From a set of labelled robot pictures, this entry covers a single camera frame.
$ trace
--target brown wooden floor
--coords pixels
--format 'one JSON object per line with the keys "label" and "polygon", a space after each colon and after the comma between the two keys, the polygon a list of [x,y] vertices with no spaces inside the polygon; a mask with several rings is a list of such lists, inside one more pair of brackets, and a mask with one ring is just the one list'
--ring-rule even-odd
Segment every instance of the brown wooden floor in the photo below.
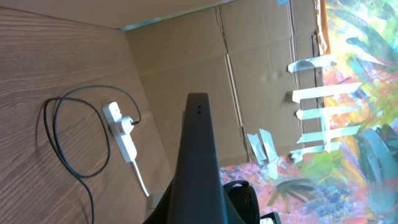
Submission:
{"label": "brown wooden floor", "polygon": [[[88,194],[56,157],[42,119],[47,98],[83,85],[118,86],[137,100],[143,120],[132,137],[142,177],[150,193],[168,185],[170,166],[124,34],[0,8],[0,77],[0,223],[91,223]],[[75,97],[98,109],[117,100],[123,115],[137,117],[133,104],[113,90]],[[103,165],[103,130],[87,106],[66,102],[58,134],[75,170],[88,174]],[[85,179],[96,223],[142,223],[146,198],[113,138],[111,145],[105,170]]]}

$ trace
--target power outlet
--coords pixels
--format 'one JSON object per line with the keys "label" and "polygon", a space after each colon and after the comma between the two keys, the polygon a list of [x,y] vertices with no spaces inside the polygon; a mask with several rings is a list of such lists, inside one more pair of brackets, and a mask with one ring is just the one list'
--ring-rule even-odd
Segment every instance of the power outlet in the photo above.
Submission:
{"label": "power outlet", "polygon": [[123,118],[117,102],[105,105],[102,107],[102,111],[112,130],[113,137],[119,146],[124,161],[134,161],[137,156],[137,149],[130,136],[130,132],[134,128],[132,118],[128,116]]}

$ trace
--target brown packing tape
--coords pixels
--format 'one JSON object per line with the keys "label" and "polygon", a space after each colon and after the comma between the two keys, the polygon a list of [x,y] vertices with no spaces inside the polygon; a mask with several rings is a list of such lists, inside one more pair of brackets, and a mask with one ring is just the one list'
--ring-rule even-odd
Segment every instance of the brown packing tape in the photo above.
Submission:
{"label": "brown packing tape", "polygon": [[313,0],[313,3],[315,5],[314,10],[317,20],[317,37],[320,55],[328,55],[330,54],[330,42],[325,0]]}

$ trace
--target coiled black cord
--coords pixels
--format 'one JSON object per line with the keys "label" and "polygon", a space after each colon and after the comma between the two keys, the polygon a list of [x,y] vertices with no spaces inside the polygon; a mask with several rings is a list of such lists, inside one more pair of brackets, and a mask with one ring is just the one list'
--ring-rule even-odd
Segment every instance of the coiled black cord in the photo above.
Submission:
{"label": "coiled black cord", "polygon": [[[67,94],[65,94],[63,97],[55,97],[55,98],[51,98],[45,101],[44,103],[44,112],[43,112],[43,117],[44,117],[44,126],[45,126],[45,132],[47,133],[47,137],[49,138],[50,144],[52,146],[52,148],[54,149],[54,152],[57,154],[58,158],[60,159],[60,161],[62,162],[63,166],[65,166],[65,168],[67,168],[67,170],[84,186],[84,188],[87,190],[88,195],[90,196],[90,202],[91,202],[91,223],[94,224],[94,198],[93,195],[91,194],[90,189],[88,188],[88,186],[84,183],[82,178],[89,178],[89,177],[93,177],[97,174],[99,174],[108,164],[109,162],[109,158],[111,157],[111,145],[109,143],[109,136],[108,136],[108,132],[106,131],[106,125],[101,117],[100,112],[89,102],[81,100],[81,99],[77,99],[77,98],[70,98],[67,97],[69,95],[71,95],[72,93],[75,93],[77,91],[80,90],[85,90],[85,89],[89,89],[89,88],[111,88],[114,90],[118,90],[121,91],[122,93],[126,94],[134,103],[134,105],[137,108],[138,111],[138,115],[139,115],[139,119],[138,121],[134,121],[132,123],[132,125],[138,124],[141,121],[141,113],[139,111],[137,102],[134,100],[134,98],[126,91],[115,87],[115,86],[111,86],[111,85],[89,85],[89,86],[83,86],[77,89],[74,89],[72,91],[69,91]],[[53,117],[53,135],[54,135],[54,141],[51,137],[51,133],[50,133],[50,128],[49,128],[49,124],[47,122],[47,106],[49,105],[49,103],[53,100],[60,100],[58,105],[57,105],[57,109],[55,110],[55,114]],[[98,115],[99,120],[101,121],[102,127],[104,129],[104,133],[105,133],[105,138],[106,138],[106,144],[108,146],[108,157],[106,158],[106,161],[104,163],[104,165],[97,170],[96,172],[89,174],[89,175],[83,175],[83,174],[79,174],[78,172],[76,172],[68,163],[67,158],[65,157],[64,153],[63,153],[63,149],[61,147],[59,138],[58,138],[58,133],[57,133],[57,119],[58,119],[58,113],[61,107],[61,104],[65,101],[65,100],[72,100],[72,101],[76,101],[76,102],[80,102],[80,103],[84,103],[85,105],[91,107],[95,113]]]}

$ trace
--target colorful mural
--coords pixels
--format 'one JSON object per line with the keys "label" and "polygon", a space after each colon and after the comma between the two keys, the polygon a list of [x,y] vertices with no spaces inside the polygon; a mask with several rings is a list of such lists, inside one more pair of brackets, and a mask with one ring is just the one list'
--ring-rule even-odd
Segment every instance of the colorful mural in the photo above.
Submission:
{"label": "colorful mural", "polygon": [[360,125],[334,139],[340,150],[278,158],[277,180],[256,163],[220,170],[223,183],[246,179],[261,215],[282,223],[398,223],[398,1],[326,0],[333,66],[324,85],[362,82],[325,106],[361,106],[331,117],[330,128]]}

